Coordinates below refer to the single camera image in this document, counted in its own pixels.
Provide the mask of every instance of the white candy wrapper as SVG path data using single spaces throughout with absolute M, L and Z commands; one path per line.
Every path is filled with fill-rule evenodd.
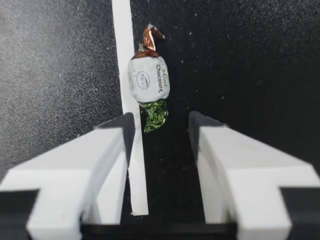
M 165 60 L 156 52 L 155 39 L 165 36 L 152 24 L 143 32 L 139 51 L 128 64 L 128 81 L 131 95 L 147 112 L 144 132 L 150 133 L 163 126 L 168 117 L 166 98 L 170 83 Z
M 161 56 L 131 59 L 128 64 L 128 81 L 131 95 L 140 103 L 155 102 L 169 96 L 168 68 Z

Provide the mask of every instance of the logo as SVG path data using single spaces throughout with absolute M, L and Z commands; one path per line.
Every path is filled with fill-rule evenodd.
M 134 86 L 134 78 L 131 72 L 128 72 L 128 80 L 129 80 L 130 91 L 133 91 L 135 86 Z
M 147 90 L 150 85 L 150 78 L 145 71 L 140 71 L 136 75 L 136 84 L 142 90 Z

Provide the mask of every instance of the green foil twist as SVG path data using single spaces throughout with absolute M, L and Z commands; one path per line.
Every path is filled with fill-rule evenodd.
M 139 104 L 148 113 L 144 127 L 145 133 L 150 133 L 165 124 L 168 116 L 166 100 L 160 99 L 153 102 L 139 102 Z

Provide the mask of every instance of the black surface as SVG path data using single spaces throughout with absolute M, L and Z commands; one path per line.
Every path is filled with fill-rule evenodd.
M 0 43 L 0 179 L 122 115 L 111 0 L 1 0 Z
M 135 46 L 148 23 L 171 85 L 169 116 L 143 135 L 150 216 L 204 220 L 191 111 L 320 170 L 320 1 L 131 0 Z
M 37 195 L 37 190 L 0 192 L 1 240 L 29 239 L 26 225 Z
M 211 117 L 205 116 L 198 111 L 192 111 L 189 114 L 189 138 L 194 160 L 198 159 L 199 150 L 199 129 L 200 127 L 222 127 L 224 123 L 219 122 Z
M 129 166 L 132 144 L 134 142 L 135 132 L 136 132 L 134 115 L 131 112 L 127 112 L 123 116 L 119 116 L 115 119 L 109 120 L 107 122 L 104 122 L 98 125 L 96 128 L 108 129 L 108 128 L 117 128 L 117 127 L 122 128 L 123 139 L 125 144 L 125 155 L 126 155 L 126 160 Z
M 318 240 L 320 188 L 284 187 L 281 193 L 292 223 L 288 240 Z
M 83 240 L 236 240 L 236 224 L 83 225 Z

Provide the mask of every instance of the wrapped candy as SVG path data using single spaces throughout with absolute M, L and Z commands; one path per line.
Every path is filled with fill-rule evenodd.
M 148 114 L 145 133 L 160 128 L 168 117 L 165 99 L 170 92 L 169 74 L 165 60 L 156 52 L 155 39 L 164 40 L 165 36 L 149 24 L 138 52 L 128 64 L 131 95 Z

